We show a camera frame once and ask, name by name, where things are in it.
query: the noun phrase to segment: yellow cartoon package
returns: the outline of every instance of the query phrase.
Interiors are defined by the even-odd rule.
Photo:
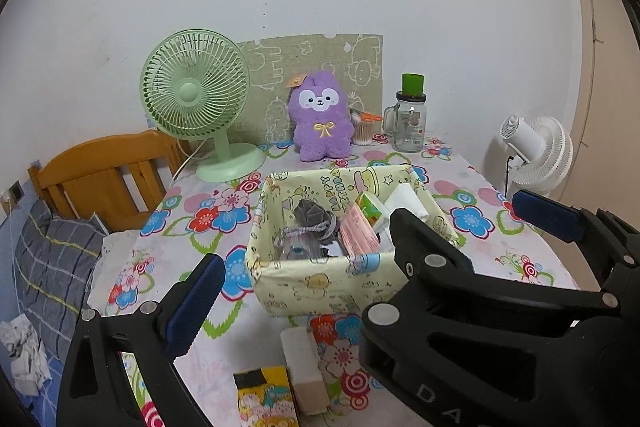
[[[429,213],[427,225],[458,246],[458,234],[411,165],[319,169],[267,176],[262,187],[245,261],[258,301],[272,315],[346,313],[386,301],[406,278],[393,252],[354,257],[281,261],[274,245],[285,227],[296,227],[300,200],[319,203],[340,217],[364,193],[385,201],[409,183]]]
[[[298,427],[286,367],[236,373],[234,380],[242,427]]]

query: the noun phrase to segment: floral tablecloth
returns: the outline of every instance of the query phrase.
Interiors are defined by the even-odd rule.
[[[233,373],[284,365],[280,332],[305,325],[318,341],[321,369],[332,406],[301,418],[302,425],[425,425],[358,363],[357,314],[269,316],[252,294],[244,252],[260,187],[271,172],[335,167],[410,164],[438,204],[450,214],[461,250],[476,273],[526,283],[572,288],[575,283],[535,230],[462,156],[436,137],[421,153],[393,151],[382,135],[372,146],[352,148],[342,160],[300,162],[292,143],[263,146],[267,160],[256,172],[227,184],[207,184],[193,173],[178,180],[140,232],[132,259],[116,280],[106,315],[132,313],[143,301],[159,301],[185,279],[202,258],[216,252],[226,265],[226,281],[191,350],[175,360],[184,383],[216,427],[238,427]],[[147,425],[161,427],[132,355],[124,361]]]

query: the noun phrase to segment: fan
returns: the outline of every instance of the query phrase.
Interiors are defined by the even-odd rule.
[[[160,130],[181,140],[213,138],[214,151],[196,167],[204,182],[238,179],[262,165],[260,149],[229,144],[226,136],[248,94],[249,69],[240,48],[208,30],[185,30],[165,39],[140,76],[140,98]]]
[[[500,137],[522,160],[512,169],[513,185],[518,190],[526,188],[545,195],[569,173],[574,146],[569,133],[555,118],[542,116],[529,124],[512,114],[502,124]]]

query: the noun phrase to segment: glass jar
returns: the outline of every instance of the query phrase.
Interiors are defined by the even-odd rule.
[[[427,122],[427,96],[396,93],[396,105],[387,107],[382,130],[399,152],[420,152],[424,145],[424,128]]]

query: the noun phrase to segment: pink package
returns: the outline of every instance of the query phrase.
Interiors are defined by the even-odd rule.
[[[378,237],[357,204],[352,204],[340,218],[338,235],[348,255],[378,251]]]

